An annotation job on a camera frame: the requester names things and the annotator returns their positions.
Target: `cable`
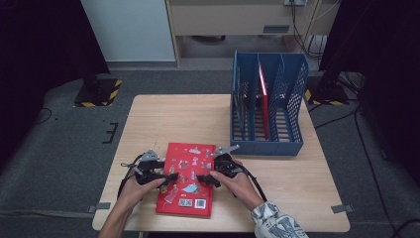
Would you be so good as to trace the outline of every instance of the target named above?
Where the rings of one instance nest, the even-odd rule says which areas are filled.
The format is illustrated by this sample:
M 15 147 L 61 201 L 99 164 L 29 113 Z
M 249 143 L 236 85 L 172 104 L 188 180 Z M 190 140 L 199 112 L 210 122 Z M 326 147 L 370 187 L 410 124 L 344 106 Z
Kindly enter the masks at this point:
M 408 220 L 406 222 L 404 222 L 396 231 L 395 233 L 391 236 L 391 238 L 397 237 L 399 236 L 399 232 L 401 232 L 402 229 L 404 229 L 407 225 L 411 224 L 411 223 L 420 223 L 420 219 L 411 219 Z
M 358 72 L 356 72 L 356 75 L 361 79 L 361 88 L 363 88 L 365 85 L 365 77 L 360 75 Z
M 311 40 L 309 41 L 309 45 L 308 45 L 308 52 L 309 52 L 310 54 L 318 54 L 318 55 L 322 55 L 322 54 L 321 54 L 321 53 L 319 53 L 319 52 L 318 52 L 318 53 L 316 53 L 316 52 L 312 52 L 312 51 L 311 51 L 311 48 L 312 48 L 312 42 L 314 42 L 314 39 L 315 39 L 315 35 L 312 35 Z
M 94 214 L 72 211 L 51 211 L 51 210 L 16 210 L 0 211 L 1 216 L 23 216 L 23 217 L 58 217 L 58 218 L 93 218 Z
M 305 48 L 305 43 L 302 40 L 302 37 L 300 36 L 299 31 L 297 30 L 296 27 L 296 4 L 294 3 L 294 0 L 290 0 L 291 3 L 291 17 L 292 17 L 292 22 L 293 22 L 293 37 L 294 40 L 296 41 L 297 45 L 299 45 L 300 49 L 308 56 L 308 58 L 310 60 L 318 60 L 319 58 L 321 58 L 322 56 L 319 55 L 312 55 L 310 51 L 308 51 Z
M 393 221 L 392 221 L 391 217 L 389 216 L 388 209 L 386 208 L 385 201 L 383 200 L 382 192 L 381 192 L 381 190 L 380 190 L 379 183 L 378 183 L 378 181 L 377 181 L 376 174 L 375 174 L 374 169 L 373 169 L 373 165 L 371 164 L 371 159 L 370 159 L 370 156 L 368 155 L 367 146 L 366 146 L 366 144 L 365 144 L 364 137 L 362 136 L 362 132 L 361 132 L 361 129 L 360 129 L 360 127 L 359 127 L 359 123 L 358 123 L 358 111 L 359 111 L 359 109 L 360 109 L 361 107 L 362 107 L 362 106 L 361 106 L 361 105 L 359 105 L 359 106 L 358 106 L 358 108 L 356 108 L 356 113 L 355 113 L 355 124 L 356 124 L 356 129 L 358 130 L 359 138 L 361 139 L 362 145 L 363 145 L 363 147 L 364 147 L 365 155 L 366 155 L 366 157 L 367 157 L 367 163 L 368 163 L 368 165 L 369 165 L 369 167 L 370 167 L 370 171 L 371 171 L 371 174 L 372 174 L 372 176 L 373 176 L 373 181 L 374 181 L 374 184 L 375 184 L 375 186 L 376 186 L 377 193 L 379 194 L 379 199 L 380 199 L 380 203 L 381 203 L 381 205 L 382 205 L 383 211 L 385 212 L 385 215 L 386 215 L 386 218 L 387 218 L 387 220 L 388 220 L 388 222 L 389 222 L 389 225 L 391 226 L 391 228 L 392 228 L 392 230 L 394 231 L 394 233 L 396 233 L 396 231 L 397 231 L 397 230 L 395 229 L 395 226 L 394 226 L 394 224 L 393 224 Z
M 238 164 L 236 164 L 236 166 L 237 167 L 239 167 L 239 168 L 241 168 L 241 170 L 245 173 L 245 175 L 247 175 L 247 176 L 249 176 L 250 178 L 251 178 L 251 180 L 253 181 L 253 183 L 254 183 L 254 185 L 256 186 L 256 188 L 257 188 L 257 190 L 259 191 L 259 193 L 260 193 L 260 196 L 262 197 L 262 200 L 263 201 L 266 201 L 266 196 L 265 196 L 265 194 L 263 193 L 263 189 L 262 189 L 262 187 L 260 186 L 260 184 L 257 182 L 257 178 L 255 178 L 252 174 L 251 174 L 251 172 L 249 171 L 249 170 L 247 170 L 244 166 L 242 166 L 242 165 L 238 165 Z
M 322 59 L 322 56 L 324 55 L 323 53 L 322 53 L 322 44 L 324 43 L 324 36 L 322 36 L 322 38 L 321 38 L 321 46 L 319 46 L 319 51 L 318 51 L 318 54 L 319 54 L 319 56 L 320 56 L 320 58 L 318 59 L 318 68 L 319 68 L 319 66 L 321 65 L 321 59 Z
M 322 104 L 318 104 L 318 105 L 316 105 L 316 106 L 312 107 L 311 109 L 309 109 L 309 110 L 308 110 L 308 112 L 311 112 L 311 111 L 313 111 L 313 110 L 317 109 L 317 108 L 318 108 L 318 107 L 320 107 L 320 106 L 322 106 Z
M 328 124 L 330 124 L 330 123 L 333 123 L 333 122 L 336 122 L 336 121 L 339 121 L 339 120 L 345 119 L 345 118 L 347 118 L 347 117 L 351 116 L 351 115 L 352 115 L 353 113 L 355 113 L 356 111 L 357 111 L 357 109 L 355 109 L 355 110 L 351 111 L 349 114 L 347 114 L 347 115 L 345 115 L 345 116 L 339 117 L 339 118 L 337 118 L 337 119 L 333 119 L 333 120 L 328 121 L 328 122 L 326 122 L 326 123 L 323 123 L 323 124 L 321 124 L 321 125 L 315 126 L 314 128 L 315 128 L 315 129 L 319 129 L 319 128 L 321 128 L 321 127 L 323 127 L 323 126 L 326 126 L 326 125 L 328 125 Z
M 342 76 L 340 74 L 340 77 L 342 77 L 346 82 L 343 82 L 341 80 L 338 80 L 337 82 L 340 82 L 342 85 L 346 86 L 354 95 L 358 95 L 360 89 L 350 80 L 349 74 L 345 71 L 346 76 Z
M 41 122 L 37 122 L 37 123 L 35 123 L 34 125 L 40 125 L 40 124 L 43 124 L 44 122 L 48 121 L 48 120 L 52 117 L 53 112 L 52 112 L 51 110 L 49 110 L 47 107 L 44 107 L 42 110 L 47 110 L 47 111 L 49 111 L 50 115 L 47 117 L 47 119 L 45 119 L 45 120 L 43 120 L 43 121 L 41 121 Z
M 316 20 L 318 20 L 318 19 L 320 19 L 320 18 L 322 18 L 325 14 L 327 14 L 329 11 L 331 11 L 338 3 L 340 2 L 340 0 L 337 0 L 337 2 L 335 2 L 334 4 L 333 4 L 333 6 L 330 8 L 330 9 L 328 9 L 327 11 L 325 11 L 323 14 L 321 14 L 320 16 L 318 16 L 317 18 L 315 18 L 315 19 L 312 19 L 311 20 L 311 22 L 315 22 Z
M 129 168 L 129 170 L 127 171 L 126 175 L 124 176 L 124 178 L 121 180 L 120 183 L 120 187 L 118 188 L 118 192 L 117 192 L 117 199 L 118 197 L 120 197 L 121 192 L 123 191 L 124 185 L 126 184 L 127 180 L 129 178 L 131 178 L 132 176 L 134 176 L 136 173 L 130 175 L 130 172 L 132 171 L 132 169 L 137 169 L 136 168 L 136 162 L 143 156 L 144 154 L 141 154 L 139 156 L 137 156 L 134 161 L 131 164 L 125 164 L 125 163 L 121 163 L 122 167 L 127 167 Z

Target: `black curtain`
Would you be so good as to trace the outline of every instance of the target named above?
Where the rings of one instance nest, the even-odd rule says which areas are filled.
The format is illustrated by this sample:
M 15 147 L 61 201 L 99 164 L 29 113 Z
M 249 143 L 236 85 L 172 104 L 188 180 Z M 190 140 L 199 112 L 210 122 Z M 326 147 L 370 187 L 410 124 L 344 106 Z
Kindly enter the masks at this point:
M 420 184 L 420 1 L 343 0 L 330 32 L 320 87 L 341 71 L 366 79 L 358 98 L 387 159 Z
M 109 73 L 78 0 L 0 0 L 0 168 L 50 89 Z

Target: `red folder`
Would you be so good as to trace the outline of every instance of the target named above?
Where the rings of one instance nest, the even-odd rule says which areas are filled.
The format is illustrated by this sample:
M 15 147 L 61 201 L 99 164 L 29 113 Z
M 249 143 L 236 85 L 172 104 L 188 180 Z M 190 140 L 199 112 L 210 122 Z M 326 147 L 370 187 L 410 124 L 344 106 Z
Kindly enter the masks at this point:
M 213 186 L 200 183 L 196 176 L 213 170 L 215 145 L 169 143 L 163 173 L 179 173 L 178 179 L 160 188 L 157 213 L 210 217 Z
M 268 128 L 268 92 L 266 90 L 266 83 L 263 76 L 263 68 L 260 64 L 260 96 L 261 96 L 261 108 L 262 108 L 262 125 L 265 139 L 269 139 L 269 128 Z

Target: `gray floor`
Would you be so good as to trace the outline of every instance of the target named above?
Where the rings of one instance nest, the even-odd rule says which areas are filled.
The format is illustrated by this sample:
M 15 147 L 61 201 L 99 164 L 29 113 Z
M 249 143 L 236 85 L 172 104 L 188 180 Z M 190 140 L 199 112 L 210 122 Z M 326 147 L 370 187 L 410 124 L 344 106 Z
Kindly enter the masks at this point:
M 199 49 L 202 43 L 190 44 Z M 36 122 L 39 124 L 28 133 L 0 177 L 0 211 L 85 213 L 87 206 L 96 204 L 100 198 L 136 95 L 230 93 L 232 58 L 229 54 L 221 54 L 207 59 L 202 56 L 206 51 L 202 47 L 189 53 L 187 56 L 190 57 L 182 60 L 180 68 L 113 70 L 112 75 L 123 82 L 112 106 L 73 107 L 72 101 L 82 85 L 81 80 L 51 90 L 45 99 L 47 109 L 40 112 Z M 345 106 L 321 106 L 310 114 L 316 126 L 347 115 L 358 105 L 357 101 L 352 101 Z M 398 162 L 385 161 L 381 157 L 380 147 L 365 118 L 358 115 L 358 122 L 393 224 L 398 227 L 408 219 L 420 218 L 420 187 Z M 117 133 L 113 143 L 103 144 L 109 139 L 106 132 L 113 129 L 110 123 L 119 123 Z M 340 197 L 355 211 L 348 214 L 352 226 L 349 232 L 309 233 L 309 236 L 390 237 L 392 229 L 354 117 L 316 131 Z M 92 229 L 91 222 L 91 217 L 2 215 L 0 237 L 95 237 L 97 232 Z M 419 234 L 420 226 L 410 225 L 401 232 L 401 237 L 419 237 Z M 138 237 L 136 232 L 126 235 Z

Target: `sleeve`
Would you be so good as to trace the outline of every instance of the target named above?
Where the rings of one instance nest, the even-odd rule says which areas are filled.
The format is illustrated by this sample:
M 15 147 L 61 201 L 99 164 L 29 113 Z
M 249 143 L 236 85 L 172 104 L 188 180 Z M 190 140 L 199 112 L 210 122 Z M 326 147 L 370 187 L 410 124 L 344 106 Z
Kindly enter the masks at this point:
M 256 207 L 251 218 L 257 224 L 255 232 L 258 238 L 308 238 L 294 218 L 281 212 L 272 201 Z

